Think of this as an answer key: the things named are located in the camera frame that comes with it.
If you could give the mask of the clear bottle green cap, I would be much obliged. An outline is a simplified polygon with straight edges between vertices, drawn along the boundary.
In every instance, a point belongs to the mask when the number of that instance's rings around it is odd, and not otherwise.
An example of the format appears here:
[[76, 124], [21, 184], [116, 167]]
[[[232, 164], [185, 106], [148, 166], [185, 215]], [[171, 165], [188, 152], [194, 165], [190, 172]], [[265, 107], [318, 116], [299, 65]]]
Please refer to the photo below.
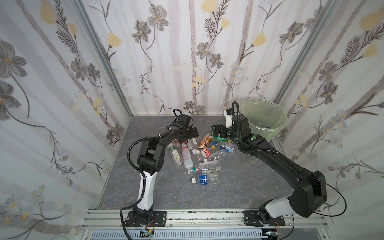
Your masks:
[[219, 160], [200, 163], [197, 167], [188, 169], [189, 175], [203, 174], [203, 173], [215, 173], [221, 170], [221, 163]]

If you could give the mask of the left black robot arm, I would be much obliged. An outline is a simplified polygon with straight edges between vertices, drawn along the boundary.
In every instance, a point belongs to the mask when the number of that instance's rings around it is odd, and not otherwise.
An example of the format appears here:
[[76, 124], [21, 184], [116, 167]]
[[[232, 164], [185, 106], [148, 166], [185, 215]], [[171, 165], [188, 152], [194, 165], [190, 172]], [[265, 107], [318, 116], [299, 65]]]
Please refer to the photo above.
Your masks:
[[[127, 152], [130, 165], [140, 173], [140, 191], [137, 202], [132, 207], [134, 217], [142, 225], [148, 225], [154, 218], [154, 187], [158, 172], [162, 169], [168, 145], [175, 139], [180, 143], [197, 137], [198, 131], [193, 127], [190, 116], [180, 114], [164, 132], [135, 141]], [[137, 163], [134, 164], [130, 154], [132, 148], [141, 143]]]

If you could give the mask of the crushed bottle blue cap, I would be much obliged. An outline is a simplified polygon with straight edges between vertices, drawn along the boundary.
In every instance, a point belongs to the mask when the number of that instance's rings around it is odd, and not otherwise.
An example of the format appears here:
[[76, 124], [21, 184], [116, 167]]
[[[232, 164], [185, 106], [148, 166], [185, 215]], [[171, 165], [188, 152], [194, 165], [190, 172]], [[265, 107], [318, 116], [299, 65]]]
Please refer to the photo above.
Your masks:
[[211, 149], [214, 151], [223, 150], [229, 153], [233, 153], [235, 150], [235, 145], [226, 142], [214, 142], [211, 146]]

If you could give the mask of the frosted white bottle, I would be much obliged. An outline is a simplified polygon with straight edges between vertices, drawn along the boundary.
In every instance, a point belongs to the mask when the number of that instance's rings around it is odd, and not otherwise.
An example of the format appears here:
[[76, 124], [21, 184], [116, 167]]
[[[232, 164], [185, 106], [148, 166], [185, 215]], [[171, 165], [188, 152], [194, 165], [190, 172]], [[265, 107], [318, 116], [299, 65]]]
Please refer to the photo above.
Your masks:
[[189, 139], [187, 142], [187, 146], [190, 150], [194, 150], [198, 148], [198, 143], [196, 138]]

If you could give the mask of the brown label bottle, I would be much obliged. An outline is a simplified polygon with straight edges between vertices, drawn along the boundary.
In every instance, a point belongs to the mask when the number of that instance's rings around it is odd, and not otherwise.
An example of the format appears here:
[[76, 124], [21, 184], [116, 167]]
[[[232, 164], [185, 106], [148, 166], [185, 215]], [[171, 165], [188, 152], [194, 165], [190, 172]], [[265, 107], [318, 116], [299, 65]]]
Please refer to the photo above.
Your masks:
[[173, 141], [173, 144], [175, 147], [177, 148], [181, 148], [182, 145], [186, 145], [188, 142], [187, 139], [184, 139], [184, 138], [176, 138], [174, 141]]

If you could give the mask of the clear bottle green label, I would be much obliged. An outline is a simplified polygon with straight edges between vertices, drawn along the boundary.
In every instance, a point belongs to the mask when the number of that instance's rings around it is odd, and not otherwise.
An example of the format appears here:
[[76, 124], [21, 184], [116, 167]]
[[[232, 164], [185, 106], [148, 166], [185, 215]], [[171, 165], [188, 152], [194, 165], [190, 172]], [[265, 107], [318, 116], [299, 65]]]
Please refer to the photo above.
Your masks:
[[177, 166], [181, 166], [183, 164], [183, 159], [179, 151], [176, 149], [176, 147], [173, 144], [168, 144], [168, 148], [175, 164]]

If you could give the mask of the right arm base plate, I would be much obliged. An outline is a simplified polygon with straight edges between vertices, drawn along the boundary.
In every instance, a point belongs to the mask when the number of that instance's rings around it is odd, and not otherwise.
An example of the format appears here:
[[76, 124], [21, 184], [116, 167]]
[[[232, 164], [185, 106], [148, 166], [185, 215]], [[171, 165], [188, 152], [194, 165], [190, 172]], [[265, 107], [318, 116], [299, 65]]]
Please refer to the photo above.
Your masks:
[[244, 224], [248, 227], [278, 227], [285, 226], [283, 217], [272, 218], [265, 211], [243, 211]]

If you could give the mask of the crushed bottle red label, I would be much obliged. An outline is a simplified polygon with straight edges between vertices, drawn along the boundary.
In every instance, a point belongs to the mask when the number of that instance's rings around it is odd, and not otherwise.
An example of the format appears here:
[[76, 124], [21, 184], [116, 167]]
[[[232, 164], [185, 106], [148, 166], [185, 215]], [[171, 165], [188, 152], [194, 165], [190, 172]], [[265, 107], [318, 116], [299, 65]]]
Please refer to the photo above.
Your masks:
[[201, 149], [196, 154], [196, 161], [200, 163], [216, 161], [222, 159], [227, 154], [224, 150], [219, 149]]

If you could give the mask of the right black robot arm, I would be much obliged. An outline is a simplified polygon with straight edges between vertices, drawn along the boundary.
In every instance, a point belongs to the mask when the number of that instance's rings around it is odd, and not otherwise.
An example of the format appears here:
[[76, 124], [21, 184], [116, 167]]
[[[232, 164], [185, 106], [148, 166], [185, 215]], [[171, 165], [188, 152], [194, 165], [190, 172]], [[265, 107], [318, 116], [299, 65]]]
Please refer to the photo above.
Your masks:
[[244, 116], [233, 117], [232, 126], [213, 125], [214, 136], [230, 138], [238, 149], [263, 161], [286, 180], [294, 190], [290, 196], [269, 200], [260, 206], [255, 216], [255, 226], [275, 223], [283, 215], [298, 214], [308, 218], [327, 201], [326, 178], [319, 172], [311, 172], [277, 151], [265, 138], [252, 134], [249, 121]]

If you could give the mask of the white bottle red cap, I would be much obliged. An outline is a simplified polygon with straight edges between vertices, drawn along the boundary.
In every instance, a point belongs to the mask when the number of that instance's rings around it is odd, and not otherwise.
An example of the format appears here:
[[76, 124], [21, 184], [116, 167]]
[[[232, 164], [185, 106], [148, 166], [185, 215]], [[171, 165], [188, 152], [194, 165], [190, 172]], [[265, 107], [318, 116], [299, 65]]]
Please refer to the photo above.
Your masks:
[[182, 144], [182, 156], [183, 156], [185, 168], [186, 169], [192, 168], [194, 163], [191, 157], [190, 150], [186, 144]]

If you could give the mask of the mesh bin with green bag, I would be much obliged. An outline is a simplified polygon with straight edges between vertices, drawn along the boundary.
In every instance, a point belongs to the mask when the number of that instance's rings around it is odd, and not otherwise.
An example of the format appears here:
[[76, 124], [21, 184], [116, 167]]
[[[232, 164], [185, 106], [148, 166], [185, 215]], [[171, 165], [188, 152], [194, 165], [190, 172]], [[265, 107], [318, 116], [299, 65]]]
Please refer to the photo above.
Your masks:
[[240, 105], [240, 112], [248, 119], [251, 132], [267, 142], [276, 137], [287, 124], [288, 117], [283, 108], [267, 100], [247, 100]]

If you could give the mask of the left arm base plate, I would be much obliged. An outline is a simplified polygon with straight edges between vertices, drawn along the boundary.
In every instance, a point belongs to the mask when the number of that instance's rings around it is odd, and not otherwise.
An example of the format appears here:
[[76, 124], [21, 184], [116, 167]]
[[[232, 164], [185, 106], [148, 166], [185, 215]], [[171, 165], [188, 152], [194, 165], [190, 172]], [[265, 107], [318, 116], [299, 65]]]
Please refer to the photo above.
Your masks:
[[165, 227], [167, 219], [166, 211], [154, 211], [149, 213], [129, 212], [124, 221], [126, 227]]

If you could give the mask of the orange copper label bottle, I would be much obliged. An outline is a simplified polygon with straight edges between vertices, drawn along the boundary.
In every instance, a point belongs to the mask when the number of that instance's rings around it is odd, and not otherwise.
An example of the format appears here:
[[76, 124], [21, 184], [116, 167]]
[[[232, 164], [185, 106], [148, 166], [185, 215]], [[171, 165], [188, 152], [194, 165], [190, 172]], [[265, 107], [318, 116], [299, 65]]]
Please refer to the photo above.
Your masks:
[[200, 150], [200, 149], [206, 148], [210, 144], [212, 139], [213, 139], [213, 136], [211, 134], [206, 134], [203, 137], [202, 141], [200, 142], [200, 145], [199, 145], [198, 149]]

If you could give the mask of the clear bottle blue label white cap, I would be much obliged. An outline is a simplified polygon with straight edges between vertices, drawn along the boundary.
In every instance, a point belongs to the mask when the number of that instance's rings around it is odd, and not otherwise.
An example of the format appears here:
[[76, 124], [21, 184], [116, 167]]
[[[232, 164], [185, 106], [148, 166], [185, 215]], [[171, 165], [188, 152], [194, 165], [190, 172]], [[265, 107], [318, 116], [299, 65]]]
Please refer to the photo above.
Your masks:
[[192, 177], [191, 181], [193, 184], [198, 184], [200, 186], [208, 186], [212, 184], [217, 184], [219, 182], [218, 173], [203, 173], [199, 174], [197, 177]]

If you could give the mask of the aluminium frame rail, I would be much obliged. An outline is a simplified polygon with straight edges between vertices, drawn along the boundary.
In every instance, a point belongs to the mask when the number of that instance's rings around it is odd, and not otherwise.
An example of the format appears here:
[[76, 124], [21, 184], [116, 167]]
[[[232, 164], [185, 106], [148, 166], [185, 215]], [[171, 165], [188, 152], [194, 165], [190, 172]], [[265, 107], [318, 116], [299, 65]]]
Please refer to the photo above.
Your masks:
[[135, 223], [123, 230], [118, 210], [89, 210], [81, 226], [83, 240], [333, 240], [326, 219], [283, 215], [269, 226], [256, 225], [256, 211], [243, 209], [161, 210], [148, 226]]

